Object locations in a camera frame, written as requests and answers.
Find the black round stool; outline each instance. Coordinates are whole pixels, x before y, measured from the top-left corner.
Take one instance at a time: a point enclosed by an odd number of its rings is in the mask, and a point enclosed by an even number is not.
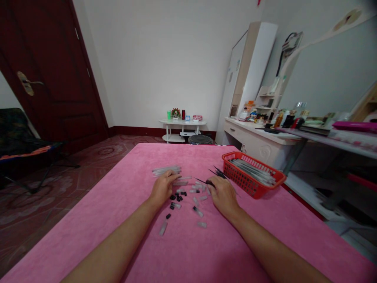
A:
[[[213,139],[204,135],[195,135],[188,138],[189,144],[214,144]]]

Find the white wardrobe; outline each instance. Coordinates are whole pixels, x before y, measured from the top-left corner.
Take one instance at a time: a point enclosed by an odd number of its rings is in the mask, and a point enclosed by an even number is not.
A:
[[[277,30],[276,24],[252,22],[233,48],[216,133],[217,144],[229,144],[223,129],[225,117],[237,116],[246,101],[255,100]]]

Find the desk drawer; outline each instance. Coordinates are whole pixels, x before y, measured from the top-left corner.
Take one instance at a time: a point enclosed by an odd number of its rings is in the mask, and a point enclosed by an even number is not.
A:
[[[236,140],[238,140],[241,143],[245,143],[249,141],[252,137],[252,134],[248,130],[245,130],[228,121],[225,121],[224,131],[230,134],[232,137],[234,137]]]

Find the red baseboard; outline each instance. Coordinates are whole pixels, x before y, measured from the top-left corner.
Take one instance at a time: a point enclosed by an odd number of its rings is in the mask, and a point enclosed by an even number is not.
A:
[[[172,129],[173,134],[179,134],[180,129]],[[211,138],[215,140],[216,132],[201,130],[202,134],[211,134]],[[166,134],[166,129],[163,128],[144,128],[144,127],[127,127],[127,126],[113,126],[109,128],[110,137],[117,134],[130,136],[155,136],[162,137]]]
[[[315,210],[313,207],[311,207],[306,201],[304,201],[302,198],[299,197],[298,194],[296,194],[294,191],[292,191],[290,189],[290,187],[288,187],[287,185],[285,184],[282,184],[282,187],[288,191],[295,199],[297,199],[299,202],[301,202],[308,210],[310,210],[315,216],[317,216],[321,221],[325,221],[326,218],[324,218],[322,216],[322,214],[320,214],[317,210]]]

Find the wooden door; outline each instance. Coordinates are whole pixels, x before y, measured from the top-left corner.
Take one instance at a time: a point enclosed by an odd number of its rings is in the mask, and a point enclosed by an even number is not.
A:
[[[73,153],[108,137],[71,0],[0,0],[0,69],[42,139]],[[22,72],[34,95],[17,76]]]

